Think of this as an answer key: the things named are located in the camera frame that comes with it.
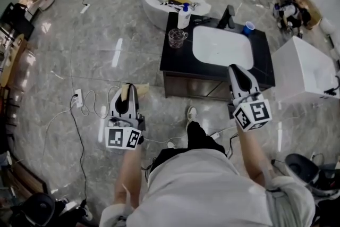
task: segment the glass mug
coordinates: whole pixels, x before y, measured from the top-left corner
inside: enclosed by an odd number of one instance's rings
[[[188,33],[181,29],[172,29],[169,31],[169,45],[172,48],[180,48],[183,46],[183,42],[188,37]]]

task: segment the marble floor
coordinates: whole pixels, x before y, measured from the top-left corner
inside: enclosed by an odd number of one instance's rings
[[[79,159],[81,145],[67,111],[72,89],[81,88],[83,94],[96,93],[95,110],[107,109],[110,86],[124,82],[149,83],[150,90],[140,98],[140,112],[145,115],[145,136],[156,141],[185,135],[186,110],[190,105],[198,109],[199,121],[208,134],[230,128],[217,141],[229,148],[229,137],[235,134],[234,120],[228,117],[227,105],[214,100],[165,98],[162,74],[159,72],[164,33],[146,17],[141,0],[84,0],[90,7],[83,14],[82,0],[56,0],[35,20],[30,43],[31,52],[22,58],[22,69],[16,84],[22,93],[13,93],[20,109],[13,113],[15,129],[14,152],[29,169],[42,177],[56,197],[83,198],[83,174]],[[235,22],[251,20],[266,32],[271,52],[283,45],[286,38],[278,30],[271,16],[274,0],[206,0],[212,5],[210,16],[220,18],[228,4],[237,10]],[[117,67],[111,62],[117,40],[123,38]],[[304,39],[324,53],[330,45],[318,28],[305,31]],[[284,159],[289,153],[309,157],[312,152],[323,153],[326,163],[333,162],[340,149],[340,108],[338,104],[282,105],[279,110],[275,93],[267,90],[273,121],[257,131],[259,142],[270,158]],[[113,185],[122,161],[122,152],[108,150],[99,142],[101,119],[92,107],[94,95],[86,99],[89,113],[85,116],[77,108],[76,116],[86,153],[84,169],[88,178],[87,196],[95,219],[113,200]],[[283,141],[278,152],[277,124],[282,122]],[[46,130],[46,150],[43,156]],[[185,145],[185,138],[176,140]],[[233,142],[232,162],[246,175],[238,140]],[[164,143],[146,141],[144,165],[157,156]]]

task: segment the leg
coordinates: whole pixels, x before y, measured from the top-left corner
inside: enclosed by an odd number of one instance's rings
[[[114,204],[125,204],[126,190],[131,194],[131,205],[133,208],[139,206],[139,193],[142,183],[141,173],[141,145],[137,145],[135,150],[127,150],[124,154],[123,164],[119,176],[115,183]]]
[[[190,107],[188,110],[188,149],[209,148],[215,149],[225,154],[223,146],[216,143],[212,137],[208,136],[200,124],[196,121],[196,108]]]

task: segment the person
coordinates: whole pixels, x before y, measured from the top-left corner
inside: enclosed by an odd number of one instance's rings
[[[188,110],[188,148],[160,152],[139,203],[141,146],[127,150],[100,227],[308,227],[315,205],[292,177],[275,176],[253,132],[237,126],[248,177],[240,176],[223,146],[206,135],[197,110]]]
[[[288,2],[288,4],[283,4],[281,6],[276,6],[275,9],[278,10],[276,17],[279,18],[277,23],[280,29],[290,30],[289,22],[291,27],[297,28],[298,33],[301,32],[301,25],[307,26],[308,22],[311,20],[311,15],[307,10],[307,6],[304,2]]]

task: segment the plastic bottle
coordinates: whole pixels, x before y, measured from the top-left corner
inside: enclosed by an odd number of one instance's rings
[[[178,23],[177,27],[179,29],[184,29],[189,25],[191,9],[189,8],[189,3],[183,3],[184,7],[178,13]]]

